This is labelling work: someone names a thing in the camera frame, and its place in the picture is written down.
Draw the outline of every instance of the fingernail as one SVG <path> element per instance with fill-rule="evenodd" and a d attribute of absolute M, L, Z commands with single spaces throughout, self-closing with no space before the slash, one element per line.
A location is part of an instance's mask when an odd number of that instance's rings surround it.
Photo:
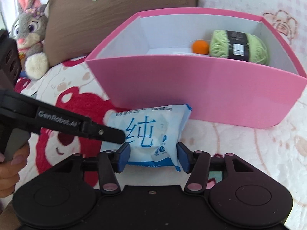
<path fill-rule="evenodd" d="M 4 159 L 5 159 L 4 155 L 2 153 L 0 153 L 0 163 L 3 163 Z"/>
<path fill-rule="evenodd" d="M 15 156 L 14 159 L 11 161 L 11 165 L 18 165 L 24 161 L 24 157 L 22 155 Z"/>

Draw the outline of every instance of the plastic bag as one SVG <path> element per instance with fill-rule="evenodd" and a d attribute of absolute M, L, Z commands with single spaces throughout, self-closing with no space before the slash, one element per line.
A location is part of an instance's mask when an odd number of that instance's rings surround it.
<path fill-rule="evenodd" d="M 175 166 L 180 171 L 176 143 L 192 108 L 169 105 L 111 114 L 107 126 L 121 129 L 131 145 L 128 164 L 144 167 Z M 103 142 L 101 151 L 116 151 L 119 144 Z"/>

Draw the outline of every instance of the yarn label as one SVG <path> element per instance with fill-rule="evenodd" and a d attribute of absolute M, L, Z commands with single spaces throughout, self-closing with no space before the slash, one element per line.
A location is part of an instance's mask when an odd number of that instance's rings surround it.
<path fill-rule="evenodd" d="M 249 47 L 246 34 L 235 31 L 226 32 L 229 40 L 228 59 L 248 61 Z"/>

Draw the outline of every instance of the blue chinese character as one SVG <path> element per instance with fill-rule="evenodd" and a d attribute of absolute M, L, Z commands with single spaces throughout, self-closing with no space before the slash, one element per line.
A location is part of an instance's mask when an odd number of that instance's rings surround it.
<path fill-rule="evenodd" d="M 145 137 L 151 138 L 152 132 L 153 132 L 153 126 L 151 126 L 150 127 L 149 135 L 146 135 L 146 133 L 147 133 L 147 131 L 146 131 L 147 130 L 147 124 L 156 122 L 154 119 L 152 121 L 147 121 L 147 119 L 148 119 L 148 116 L 145 116 L 145 122 L 138 123 L 139 125 L 140 124 L 144 124 L 144 128 L 143 128 L 144 129 L 144 133 L 143 133 L 143 135 L 142 136 L 140 135 L 141 127 L 139 127 L 139 133 L 138 133 L 138 138 L 139 137 L 143 138 L 142 139 L 142 143 L 141 143 L 141 147 L 151 147 L 153 145 L 153 140 L 151 140 L 151 143 L 149 145 L 144 145 Z"/>
<path fill-rule="evenodd" d="M 128 126 L 127 129 L 126 129 L 127 132 L 130 131 L 129 135 L 126 137 L 126 140 L 128 140 L 128 139 L 130 139 L 130 138 L 132 138 L 132 137 L 135 137 L 135 136 L 130 136 L 131 133 L 133 132 L 134 128 L 136 127 L 136 124 L 134 124 L 134 126 L 133 126 L 132 128 L 130 128 L 130 127 L 131 127 L 131 124 L 133 123 L 134 120 L 135 120 L 135 118 L 132 118 L 132 119 L 131 119 L 131 122 L 130 122 L 129 126 Z"/>
<path fill-rule="evenodd" d="M 159 149 L 160 152 L 165 152 L 165 148 L 163 146 L 160 147 Z"/>

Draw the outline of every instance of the screw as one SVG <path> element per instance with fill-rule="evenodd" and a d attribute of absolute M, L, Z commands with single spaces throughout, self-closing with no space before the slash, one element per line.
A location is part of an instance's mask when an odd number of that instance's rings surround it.
<path fill-rule="evenodd" d="M 203 186 L 199 183 L 190 183 L 188 185 L 188 190 L 191 190 L 191 191 L 199 191 L 199 190 L 202 190 Z"/>
<path fill-rule="evenodd" d="M 115 183 L 106 183 L 102 186 L 105 191 L 114 191 L 118 189 L 117 184 Z"/>

